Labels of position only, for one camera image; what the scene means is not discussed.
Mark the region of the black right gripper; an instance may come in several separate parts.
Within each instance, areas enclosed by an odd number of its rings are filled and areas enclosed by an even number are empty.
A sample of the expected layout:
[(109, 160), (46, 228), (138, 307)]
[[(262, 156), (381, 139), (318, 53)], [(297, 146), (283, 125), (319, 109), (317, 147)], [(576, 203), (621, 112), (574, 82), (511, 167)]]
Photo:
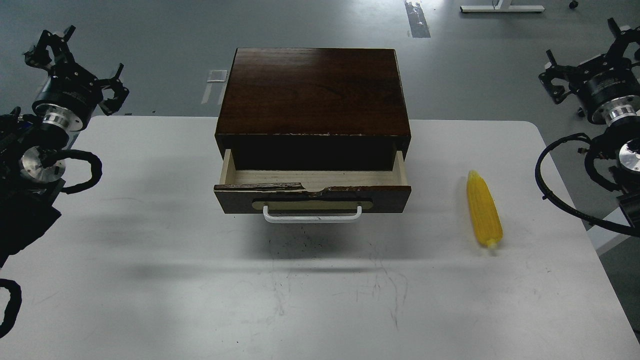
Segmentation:
[(545, 52), (548, 64), (538, 80), (555, 105), (576, 95), (579, 117), (594, 125), (609, 126), (623, 117), (639, 114), (639, 80), (633, 73), (638, 63), (624, 54), (630, 44), (639, 45), (640, 27), (621, 30), (614, 18), (606, 22), (614, 36), (606, 57), (599, 55), (578, 66), (563, 65), (558, 64), (549, 48)]

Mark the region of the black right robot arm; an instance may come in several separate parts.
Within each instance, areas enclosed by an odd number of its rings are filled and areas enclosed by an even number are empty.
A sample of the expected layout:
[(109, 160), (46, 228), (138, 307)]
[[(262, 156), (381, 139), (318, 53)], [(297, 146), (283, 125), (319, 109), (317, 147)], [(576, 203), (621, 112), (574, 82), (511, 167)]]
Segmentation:
[[(578, 114), (593, 125), (604, 125), (604, 132), (596, 137), (575, 133), (552, 142), (539, 155), (534, 178), (542, 198), (557, 208), (593, 226), (630, 237), (639, 236), (639, 146), (640, 146), (640, 85), (633, 73), (639, 63), (626, 57), (630, 44), (638, 44), (638, 27), (621, 27), (614, 18), (607, 21), (614, 41), (606, 53), (597, 55), (576, 66), (558, 64), (552, 51), (547, 50), (549, 63), (538, 79), (555, 104), (567, 96), (578, 98)], [(606, 191), (616, 192), (618, 207), (627, 225), (585, 214), (556, 196), (542, 176), (541, 166), (546, 156), (558, 146), (580, 141), (588, 148), (579, 148), (584, 155), (586, 174)]]

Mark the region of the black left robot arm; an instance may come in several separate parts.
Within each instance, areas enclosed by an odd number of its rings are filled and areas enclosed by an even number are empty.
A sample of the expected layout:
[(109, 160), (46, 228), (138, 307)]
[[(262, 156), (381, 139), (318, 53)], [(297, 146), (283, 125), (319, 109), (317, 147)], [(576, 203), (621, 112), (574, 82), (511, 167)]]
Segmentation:
[(92, 152), (73, 149), (73, 143), (95, 109), (112, 116), (130, 95), (121, 80), (122, 63), (105, 79), (78, 64), (68, 46), (75, 29), (71, 25), (63, 34), (42, 31), (23, 55), (28, 66), (47, 75), (32, 112), (14, 107), (1, 116), (2, 264), (61, 217), (54, 207), (59, 194), (77, 194), (99, 183), (102, 161)]

